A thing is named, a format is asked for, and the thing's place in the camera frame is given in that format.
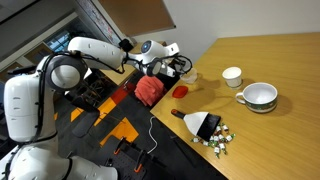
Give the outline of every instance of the mug handle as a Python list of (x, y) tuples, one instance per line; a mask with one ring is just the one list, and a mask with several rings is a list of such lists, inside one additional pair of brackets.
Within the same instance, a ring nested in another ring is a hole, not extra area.
[(239, 99), (239, 98), (238, 98), (239, 96), (242, 96), (242, 97), (243, 97), (243, 92), (237, 93), (237, 94), (236, 94), (236, 99), (237, 99), (237, 101), (238, 101), (239, 103), (241, 103), (241, 104), (246, 104), (246, 102), (245, 102), (243, 99)]

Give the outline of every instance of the white cable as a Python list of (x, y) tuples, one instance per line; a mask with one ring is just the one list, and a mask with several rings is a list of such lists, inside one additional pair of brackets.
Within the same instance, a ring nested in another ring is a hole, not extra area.
[(152, 136), (152, 134), (151, 134), (151, 129), (152, 129), (152, 119), (153, 118), (155, 118), (155, 116), (152, 116), (151, 118), (150, 118), (150, 124), (151, 124), (151, 126), (150, 126), (150, 129), (149, 129), (149, 135), (150, 135), (150, 137), (151, 137), (151, 139), (155, 142), (155, 146), (148, 152), (148, 154), (150, 154), (153, 150), (155, 150), (156, 148), (157, 148), (157, 146), (158, 146), (158, 143), (157, 143), (157, 141), (153, 138), (153, 136)]

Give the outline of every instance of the red cloth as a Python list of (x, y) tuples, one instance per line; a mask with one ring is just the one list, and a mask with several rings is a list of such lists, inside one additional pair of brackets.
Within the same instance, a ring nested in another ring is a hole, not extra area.
[(142, 103), (152, 106), (166, 93), (164, 84), (156, 77), (143, 76), (137, 83), (135, 95)]

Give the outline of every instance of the small red item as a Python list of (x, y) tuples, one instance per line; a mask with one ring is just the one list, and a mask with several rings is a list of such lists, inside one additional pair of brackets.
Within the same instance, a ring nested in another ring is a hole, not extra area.
[(183, 98), (188, 92), (187, 86), (178, 86), (176, 89), (174, 89), (172, 93), (172, 97), (174, 98)]

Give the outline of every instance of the wire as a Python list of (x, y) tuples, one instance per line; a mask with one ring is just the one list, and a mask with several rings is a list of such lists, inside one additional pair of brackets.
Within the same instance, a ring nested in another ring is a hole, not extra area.
[(149, 136), (151, 137), (151, 139), (155, 142), (155, 146), (148, 152), (148, 154), (150, 154), (153, 150), (155, 150), (156, 148), (157, 148), (157, 146), (158, 146), (158, 142), (153, 138), (153, 136), (152, 136), (152, 134), (151, 134), (151, 129), (152, 129), (152, 119), (153, 118), (156, 118), (155, 116), (152, 116), (151, 118), (150, 118), (150, 124), (151, 124), (151, 126), (150, 126), (150, 129), (149, 129)]

